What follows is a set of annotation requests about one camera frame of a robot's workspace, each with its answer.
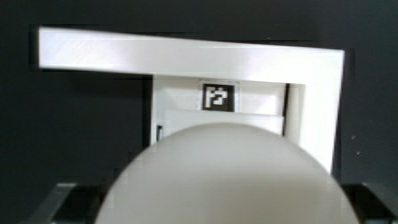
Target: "white rounded object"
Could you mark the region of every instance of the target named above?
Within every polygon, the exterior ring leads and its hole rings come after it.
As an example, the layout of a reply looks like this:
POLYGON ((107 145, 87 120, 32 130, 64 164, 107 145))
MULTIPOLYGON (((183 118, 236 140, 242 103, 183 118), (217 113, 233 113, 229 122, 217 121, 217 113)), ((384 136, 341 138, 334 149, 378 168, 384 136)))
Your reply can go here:
POLYGON ((211 124, 140 154, 114 183, 96 224, 353 224, 337 183, 268 131, 211 124))

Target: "white bracket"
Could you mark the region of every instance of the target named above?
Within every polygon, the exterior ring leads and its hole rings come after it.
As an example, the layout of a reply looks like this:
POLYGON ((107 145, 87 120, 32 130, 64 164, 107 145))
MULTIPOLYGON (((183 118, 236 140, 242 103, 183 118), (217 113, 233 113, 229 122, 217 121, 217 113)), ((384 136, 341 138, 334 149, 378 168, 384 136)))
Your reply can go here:
POLYGON ((39 29, 41 68, 290 83, 284 136, 330 172, 341 50, 39 29))

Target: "dark background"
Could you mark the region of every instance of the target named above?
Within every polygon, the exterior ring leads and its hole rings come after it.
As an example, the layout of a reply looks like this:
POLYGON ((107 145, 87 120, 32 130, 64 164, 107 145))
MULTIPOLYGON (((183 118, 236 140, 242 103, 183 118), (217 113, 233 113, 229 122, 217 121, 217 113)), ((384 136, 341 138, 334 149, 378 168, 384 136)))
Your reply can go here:
POLYGON ((146 145, 146 76, 35 70, 41 24, 345 49, 334 176, 398 189, 396 0, 14 0, 0 16, 0 223, 57 182, 112 182, 146 145))

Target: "gray surface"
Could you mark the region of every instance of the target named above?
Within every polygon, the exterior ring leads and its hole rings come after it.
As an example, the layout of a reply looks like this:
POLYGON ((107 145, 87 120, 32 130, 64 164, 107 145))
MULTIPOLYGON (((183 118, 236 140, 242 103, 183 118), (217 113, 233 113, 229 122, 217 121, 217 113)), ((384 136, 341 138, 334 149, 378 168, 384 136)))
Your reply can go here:
POLYGON ((75 183, 59 183, 48 193, 46 199, 35 209, 35 212, 21 224, 50 224, 55 212, 60 208, 66 197, 75 188, 75 183))

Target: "white panel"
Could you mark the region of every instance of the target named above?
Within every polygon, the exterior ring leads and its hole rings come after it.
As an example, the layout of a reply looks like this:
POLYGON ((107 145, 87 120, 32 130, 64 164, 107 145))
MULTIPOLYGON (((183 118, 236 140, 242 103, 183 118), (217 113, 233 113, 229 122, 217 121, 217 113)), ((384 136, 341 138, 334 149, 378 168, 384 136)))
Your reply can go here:
POLYGON ((197 125, 234 123, 250 125, 282 134, 282 116, 266 116, 218 111, 165 110, 163 137, 197 125))

